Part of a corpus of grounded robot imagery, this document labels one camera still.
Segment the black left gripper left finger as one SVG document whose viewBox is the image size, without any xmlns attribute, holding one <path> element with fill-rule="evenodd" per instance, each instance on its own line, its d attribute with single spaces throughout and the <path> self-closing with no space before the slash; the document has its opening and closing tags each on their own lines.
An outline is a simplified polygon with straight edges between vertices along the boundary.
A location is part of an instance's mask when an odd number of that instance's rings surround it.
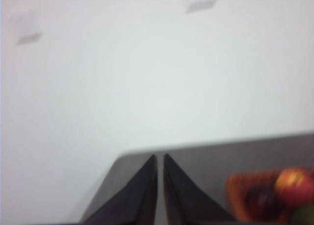
<svg viewBox="0 0 314 225">
<path fill-rule="evenodd" d="M 84 225 L 153 225 L 157 205 L 157 157 L 151 155 L 133 177 L 106 198 L 105 182 L 82 217 Z"/>
</svg>

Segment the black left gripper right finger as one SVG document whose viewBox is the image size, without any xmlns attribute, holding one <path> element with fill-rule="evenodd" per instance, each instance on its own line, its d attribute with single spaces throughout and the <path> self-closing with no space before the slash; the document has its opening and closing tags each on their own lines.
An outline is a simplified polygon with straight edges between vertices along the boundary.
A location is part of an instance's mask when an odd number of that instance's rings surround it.
<svg viewBox="0 0 314 225">
<path fill-rule="evenodd" d="M 163 158 L 163 183 L 169 224 L 233 224 L 236 219 L 203 192 L 169 155 Z"/>
</svg>

